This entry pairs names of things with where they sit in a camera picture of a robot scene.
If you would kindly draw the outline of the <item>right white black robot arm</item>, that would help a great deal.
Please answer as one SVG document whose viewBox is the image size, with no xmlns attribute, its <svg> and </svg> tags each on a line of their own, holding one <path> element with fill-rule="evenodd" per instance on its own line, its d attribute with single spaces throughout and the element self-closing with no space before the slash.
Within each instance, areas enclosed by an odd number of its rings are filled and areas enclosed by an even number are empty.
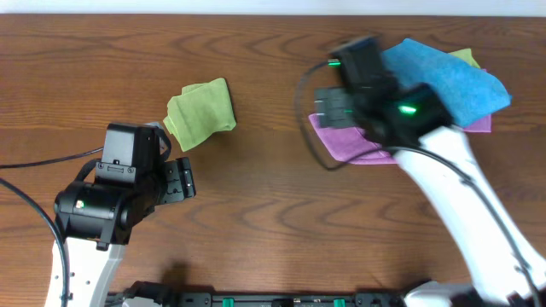
<svg viewBox="0 0 546 307">
<path fill-rule="evenodd" d="M 408 306 L 543 306 L 545 259 L 519 231 L 443 102 L 426 84 L 412 90 L 315 92 L 326 127 L 362 127 L 417 184 L 459 248 L 472 283 L 431 281 L 404 297 Z"/>
</svg>

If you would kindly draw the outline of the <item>lime green microfiber cloth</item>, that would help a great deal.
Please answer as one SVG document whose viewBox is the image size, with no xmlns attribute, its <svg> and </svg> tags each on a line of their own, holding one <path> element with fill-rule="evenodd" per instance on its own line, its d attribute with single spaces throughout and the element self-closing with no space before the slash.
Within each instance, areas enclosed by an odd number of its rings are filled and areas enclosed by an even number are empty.
<svg viewBox="0 0 546 307">
<path fill-rule="evenodd" d="M 236 121 L 226 80 L 184 86 L 168 101 L 163 123 L 184 152 L 216 132 L 233 130 Z"/>
</svg>

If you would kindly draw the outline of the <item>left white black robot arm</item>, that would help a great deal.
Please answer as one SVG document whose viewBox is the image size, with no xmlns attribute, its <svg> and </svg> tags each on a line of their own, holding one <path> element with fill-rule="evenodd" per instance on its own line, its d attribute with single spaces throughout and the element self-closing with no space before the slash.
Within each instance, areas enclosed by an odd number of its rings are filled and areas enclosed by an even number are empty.
<svg viewBox="0 0 546 307">
<path fill-rule="evenodd" d="M 134 167 L 90 160 L 55 199 L 61 242 L 52 251 L 55 264 L 46 304 L 107 305 L 133 228 L 157 206 L 195 195 L 187 158 L 159 163 L 143 174 Z"/>
</svg>

